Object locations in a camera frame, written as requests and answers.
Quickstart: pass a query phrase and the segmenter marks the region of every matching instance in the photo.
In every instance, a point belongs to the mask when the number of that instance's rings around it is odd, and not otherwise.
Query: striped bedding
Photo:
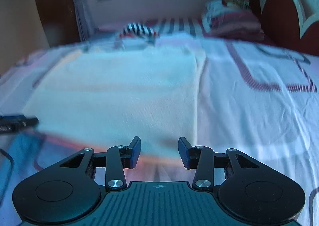
[[[172,34],[185,31],[196,38],[206,37],[201,18],[164,18],[142,22],[159,34]]]

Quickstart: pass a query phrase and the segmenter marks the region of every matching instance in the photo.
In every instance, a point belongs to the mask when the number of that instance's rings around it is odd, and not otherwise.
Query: bed sheet
[[[197,144],[216,152],[237,148],[297,181],[306,193],[306,204],[298,222],[318,226],[319,58],[259,44],[195,40],[186,34],[163,36],[156,42],[156,46],[181,44],[201,47],[206,53],[198,95]],[[32,93],[28,87],[36,86],[40,74],[43,76],[57,59],[87,46],[56,49],[54,54],[45,54],[46,61],[45,55],[35,60],[36,68],[19,67],[10,78],[7,75],[1,78],[0,88],[6,85],[7,93],[0,91],[0,111],[19,112]],[[9,90],[10,85],[16,90]],[[6,218],[3,225],[19,222],[11,201],[12,190],[19,181],[83,147],[87,146],[33,132],[14,137],[8,153],[15,160],[15,167],[0,207],[0,217]],[[1,172],[9,170],[9,163],[5,162]],[[128,182],[192,181],[194,171],[184,169],[179,160],[141,157],[136,170],[125,174]],[[104,175],[105,171],[97,171],[96,181],[104,184]],[[223,171],[216,169],[214,184],[223,180]]]

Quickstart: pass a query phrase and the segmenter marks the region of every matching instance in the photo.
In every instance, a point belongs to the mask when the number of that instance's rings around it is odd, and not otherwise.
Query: folded blanket
[[[35,90],[23,113],[39,130],[93,147],[142,139],[142,154],[178,158],[197,142],[197,92],[205,54],[183,47],[69,56]]]

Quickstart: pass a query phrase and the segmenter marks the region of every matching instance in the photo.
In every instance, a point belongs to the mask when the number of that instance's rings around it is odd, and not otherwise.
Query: folded towel
[[[63,59],[35,90],[23,114],[37,116],[40,131],[105,148],[139,136],[142,154],[166,158],[178,158],[179,137],[196,144],[204,51],[91,53]]]

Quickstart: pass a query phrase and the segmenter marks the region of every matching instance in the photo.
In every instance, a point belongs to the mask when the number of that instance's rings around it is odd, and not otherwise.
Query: red headboard
[[[319,56],[319,13],[305,18],[300,0],[250,0],[265,34],[279,47]]]

